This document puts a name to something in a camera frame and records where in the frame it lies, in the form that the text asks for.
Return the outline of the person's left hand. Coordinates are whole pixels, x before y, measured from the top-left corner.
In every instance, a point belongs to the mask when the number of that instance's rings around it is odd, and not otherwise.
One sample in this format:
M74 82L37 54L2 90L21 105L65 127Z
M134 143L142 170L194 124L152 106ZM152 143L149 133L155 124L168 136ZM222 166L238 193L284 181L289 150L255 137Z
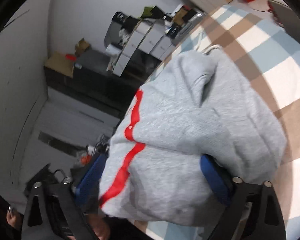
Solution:
M110 237L110 228L101 216L95 213L86 215L86 219L95 235L100 240L108 240Z

